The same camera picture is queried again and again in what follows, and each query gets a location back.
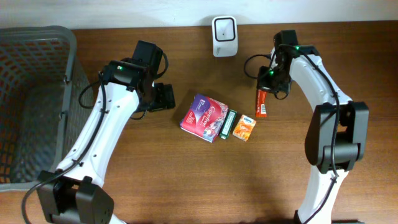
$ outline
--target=white wall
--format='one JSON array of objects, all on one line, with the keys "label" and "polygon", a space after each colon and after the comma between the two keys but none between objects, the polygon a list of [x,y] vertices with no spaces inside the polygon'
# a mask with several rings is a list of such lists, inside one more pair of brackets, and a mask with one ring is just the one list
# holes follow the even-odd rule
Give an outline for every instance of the white wall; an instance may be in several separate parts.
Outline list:
[{"label": "white wall", "polygon": [[0,27],[70,29],[398,20],[398,0],[0,0]]}]

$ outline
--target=gray plastic bin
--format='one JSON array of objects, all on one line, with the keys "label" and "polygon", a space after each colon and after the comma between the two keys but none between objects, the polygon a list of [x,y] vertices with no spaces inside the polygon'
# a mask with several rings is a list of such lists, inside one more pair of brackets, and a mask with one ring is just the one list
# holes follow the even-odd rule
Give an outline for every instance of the gray plastic bin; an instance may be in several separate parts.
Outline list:
[{"label": "gray plastic bin", "polygon": [[88,84],[70,30],[0,29],[0,191],[27,190],[55,170],[90,115],[78,104]]}]

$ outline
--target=wooden table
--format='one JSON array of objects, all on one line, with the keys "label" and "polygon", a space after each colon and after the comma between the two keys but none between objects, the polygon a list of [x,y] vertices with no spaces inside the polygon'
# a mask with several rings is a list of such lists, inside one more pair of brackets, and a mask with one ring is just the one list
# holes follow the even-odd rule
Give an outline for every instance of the wooden table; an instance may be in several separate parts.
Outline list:
[{"label": "wooden table", "polygon": [[[176,108],[128,121],[109,162],[104,189],[120,219],[237,223],[293,217],[310,174],[304,139],[312,117],[297,84],[286,100],[267,98],[268,118],[257,119],[248,142],[230,137],[210,144],[178,126],[196,93],[254,118],[256,81],[244,75],[243,63],[268,53],[282,29],[295,29],[301,44],[314,44],[339,87],[370,109],[364,159],[340,188],[333,219],[398,220],[396,21],[238,26],[238,54],[229,58],[214,58],[211,27],[75,30],[91,82],[110,60],[130,57],[138,40],[156,43],[170,61],[158,81],[172,83]],[[248,70],[255,75],[267,64],[257,58]],[[1,223],[22,222],[23,194],[0,194]],[[28,206],[31,221],[43,223],[36,194]]]}]

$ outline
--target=green box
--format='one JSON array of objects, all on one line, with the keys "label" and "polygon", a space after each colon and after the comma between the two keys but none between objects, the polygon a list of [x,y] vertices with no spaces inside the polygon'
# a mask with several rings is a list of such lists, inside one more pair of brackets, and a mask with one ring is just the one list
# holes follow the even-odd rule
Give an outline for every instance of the green box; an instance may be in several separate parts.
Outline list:
[{"label": "green box", "polygon": [[231,132],[235,117],[236,117],[236,111],[229,110],[228,114],[225,117],[223,127],[221,128],[221,131],[220,131],[220,138],[228,139],[228,136],[229,136],[229,133]]}]

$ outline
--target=pink and blue box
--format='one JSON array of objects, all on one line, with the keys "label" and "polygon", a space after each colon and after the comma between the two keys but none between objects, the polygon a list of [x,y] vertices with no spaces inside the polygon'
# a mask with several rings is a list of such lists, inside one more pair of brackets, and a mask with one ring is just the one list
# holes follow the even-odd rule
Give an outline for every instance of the pink and blue box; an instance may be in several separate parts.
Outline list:
[{"label": "pink and blue box", "polygon": [[181,129],[209,142],[214,142],[228,113],[228,106],[207,96],[197,94]]}]

